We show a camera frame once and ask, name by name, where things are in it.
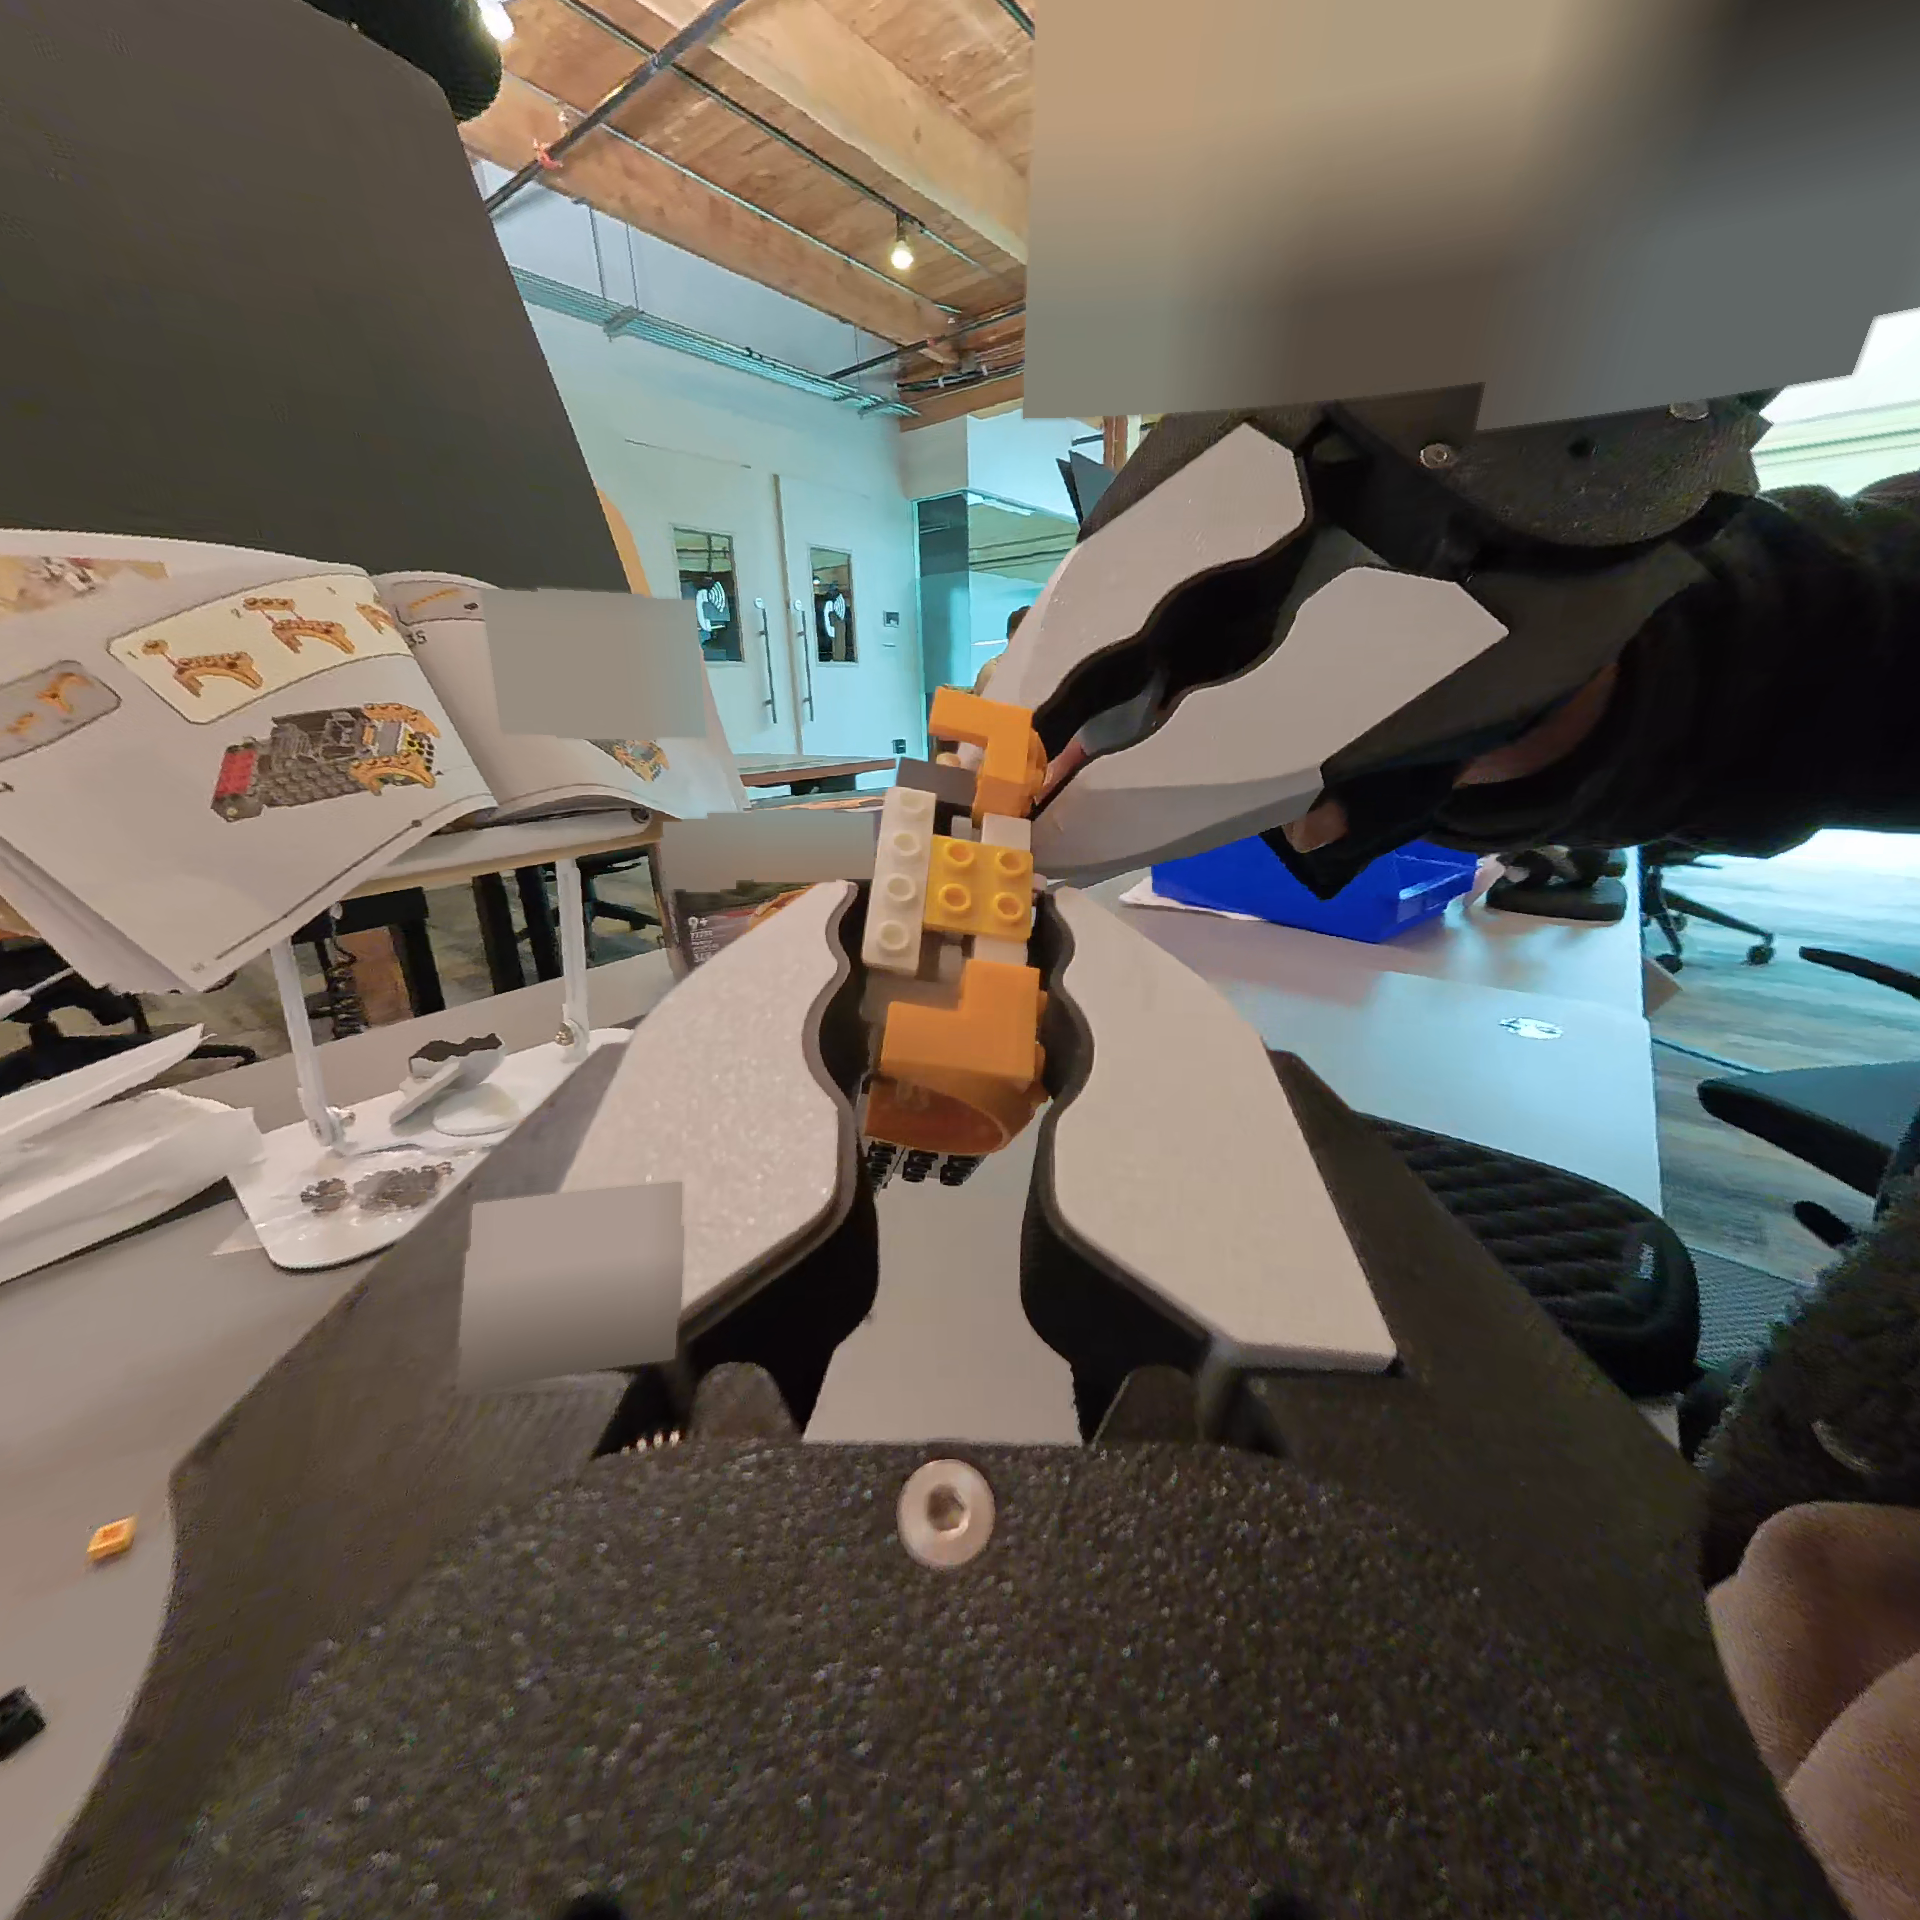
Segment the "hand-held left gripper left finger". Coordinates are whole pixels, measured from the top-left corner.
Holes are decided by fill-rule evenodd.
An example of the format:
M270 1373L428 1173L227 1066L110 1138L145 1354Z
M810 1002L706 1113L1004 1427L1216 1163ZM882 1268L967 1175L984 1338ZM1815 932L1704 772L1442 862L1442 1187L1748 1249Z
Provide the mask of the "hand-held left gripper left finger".
M680 1191L690 1382L739 1361L786 1404L815 1404L874 1313L880 1228L854 1113L860 905L856 882L815 882L688 972L636 1029L584 1134L582 1191Z

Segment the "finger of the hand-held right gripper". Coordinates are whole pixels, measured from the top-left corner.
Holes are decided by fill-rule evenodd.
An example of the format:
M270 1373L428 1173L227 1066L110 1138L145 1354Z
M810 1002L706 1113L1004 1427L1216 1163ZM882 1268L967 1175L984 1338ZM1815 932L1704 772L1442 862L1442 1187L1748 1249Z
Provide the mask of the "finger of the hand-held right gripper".
M1036 821L1041 874L1106 881L1302 818L1340 749L1504 635L1454 582L1340 571L1246 671L1176 702L1153 686L1084 727L1087 758Z
M1307 521L1298 453L1240 423L1072 548L1008 641L994 694L1032 714L1050 751L1124 734L1166 699L1212 590L1240 594Z

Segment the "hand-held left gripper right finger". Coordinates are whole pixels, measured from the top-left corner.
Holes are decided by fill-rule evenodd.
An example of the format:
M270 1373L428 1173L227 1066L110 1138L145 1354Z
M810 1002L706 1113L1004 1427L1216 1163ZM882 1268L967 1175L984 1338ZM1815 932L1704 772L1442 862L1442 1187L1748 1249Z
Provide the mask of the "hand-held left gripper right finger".
M1100 1427L1170 1370L1215 1419L1257 1373L1390 1375L1398 1342L1263 1035L1095 898L1043 905L1048 1091L1025 1313Z

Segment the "black orange lego car chassis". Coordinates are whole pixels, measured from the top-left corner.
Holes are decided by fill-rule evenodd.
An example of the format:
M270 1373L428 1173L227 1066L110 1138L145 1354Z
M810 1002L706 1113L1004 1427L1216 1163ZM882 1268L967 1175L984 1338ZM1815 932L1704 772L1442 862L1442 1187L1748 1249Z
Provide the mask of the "black orange lego car chassis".
M880 805L860 931L870 1185L961 1187L1048 1100L1033 815L1050 757L1028 709L940 687L930 758Z

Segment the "person's right forearm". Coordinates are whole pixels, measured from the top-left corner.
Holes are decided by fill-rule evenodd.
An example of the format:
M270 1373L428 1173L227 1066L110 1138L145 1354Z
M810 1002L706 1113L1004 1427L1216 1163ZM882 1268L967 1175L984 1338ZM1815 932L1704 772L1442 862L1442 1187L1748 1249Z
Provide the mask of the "person's right forearm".
M1763 770L1800 836L1918 827L1918 475L1768 492L1784 516Z

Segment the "lego instruction booklet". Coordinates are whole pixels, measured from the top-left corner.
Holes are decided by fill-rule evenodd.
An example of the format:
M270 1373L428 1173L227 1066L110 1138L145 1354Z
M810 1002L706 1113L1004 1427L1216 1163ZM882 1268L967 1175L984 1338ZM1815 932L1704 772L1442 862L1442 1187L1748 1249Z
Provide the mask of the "lego instruction booklet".
M692 731L506 731L488 593L4 530L4 909L94 987L203 991L438 831L747 805L708 691Z

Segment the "person's right hand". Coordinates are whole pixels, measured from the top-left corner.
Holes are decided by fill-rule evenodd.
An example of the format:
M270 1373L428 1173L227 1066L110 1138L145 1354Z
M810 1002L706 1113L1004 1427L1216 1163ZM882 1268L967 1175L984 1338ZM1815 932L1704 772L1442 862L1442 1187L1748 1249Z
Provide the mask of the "person's right hand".
M1760 761L1777 571L1723 570L1672 599L1593 683L1464 772L1434 821L1441 836L1479 847L1676 839L1739 854L1802 843Z

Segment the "blue storage bin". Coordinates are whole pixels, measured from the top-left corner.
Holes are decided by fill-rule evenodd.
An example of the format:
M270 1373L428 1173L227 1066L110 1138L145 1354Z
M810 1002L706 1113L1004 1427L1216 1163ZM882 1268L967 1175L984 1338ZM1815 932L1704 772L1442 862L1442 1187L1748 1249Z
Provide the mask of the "blue storage bin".
M1319 898L1263 839L1161 862L1151 870L1154 894L1272 926L1319 932L1354 945L1387 945L1438 922L1474 892L1481 859L1427 841L1369 862L1334 898Z

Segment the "grey laptop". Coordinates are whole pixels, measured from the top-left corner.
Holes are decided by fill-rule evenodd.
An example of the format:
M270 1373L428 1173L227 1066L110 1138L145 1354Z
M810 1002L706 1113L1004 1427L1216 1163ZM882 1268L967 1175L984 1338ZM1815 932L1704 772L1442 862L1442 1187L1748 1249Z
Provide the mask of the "grey laptop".
M1664 1212L1642 1014L1398 972L1323 991L1222 989L1272 1050L1298 1054L1359 1113L1564 1169Z

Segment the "clear bag of small parts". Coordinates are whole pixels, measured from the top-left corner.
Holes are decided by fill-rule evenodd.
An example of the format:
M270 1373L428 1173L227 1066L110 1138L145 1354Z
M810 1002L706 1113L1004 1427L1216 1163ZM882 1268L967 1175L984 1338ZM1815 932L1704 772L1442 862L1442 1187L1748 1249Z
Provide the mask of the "clear bag of small parts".
M268 1161L231 1178L255 1236L278 1266L321 1270L374 1257L473 1170L473 1158L371 1156L275 1169Z

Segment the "white plastic bag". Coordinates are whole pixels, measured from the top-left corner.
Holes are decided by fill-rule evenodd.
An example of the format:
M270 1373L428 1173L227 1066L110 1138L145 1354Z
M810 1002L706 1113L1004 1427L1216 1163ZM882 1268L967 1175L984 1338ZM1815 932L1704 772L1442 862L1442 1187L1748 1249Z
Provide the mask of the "white plastic bag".
M158 1087L203 1023L3 1100L3 1281L138 1229L263 1158L249 1109Z

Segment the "dark grey panel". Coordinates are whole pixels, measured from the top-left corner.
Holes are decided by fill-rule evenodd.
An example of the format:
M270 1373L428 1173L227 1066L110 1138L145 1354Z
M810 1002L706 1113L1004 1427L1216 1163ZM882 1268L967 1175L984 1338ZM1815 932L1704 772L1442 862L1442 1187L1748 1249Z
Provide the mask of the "dark grey panel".
M459 123L478 5L3 5L3 510L628 585Z

